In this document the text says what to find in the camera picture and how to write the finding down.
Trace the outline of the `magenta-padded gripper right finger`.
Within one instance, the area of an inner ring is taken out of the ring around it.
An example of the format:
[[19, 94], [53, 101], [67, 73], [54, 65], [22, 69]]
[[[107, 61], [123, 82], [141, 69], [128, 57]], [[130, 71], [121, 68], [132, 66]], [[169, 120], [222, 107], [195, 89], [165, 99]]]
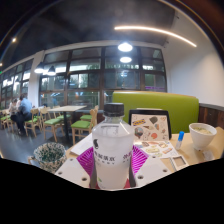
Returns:
[[160, 159], [147, 155], [137, 146], [133, 147], [130, 168], [131, 187], [143, 187], [170, 174], [171, 171]]

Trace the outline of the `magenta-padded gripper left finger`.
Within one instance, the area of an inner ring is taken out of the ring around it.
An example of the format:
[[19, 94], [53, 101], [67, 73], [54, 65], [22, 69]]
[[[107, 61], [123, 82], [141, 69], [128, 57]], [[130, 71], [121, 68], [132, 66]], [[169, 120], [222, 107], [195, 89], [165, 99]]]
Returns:
[[56, 171], [56, 175], [81, 187], [89, 188], [93, 170], [93, 148], [90, 147], [77, 158], [67, 159]]

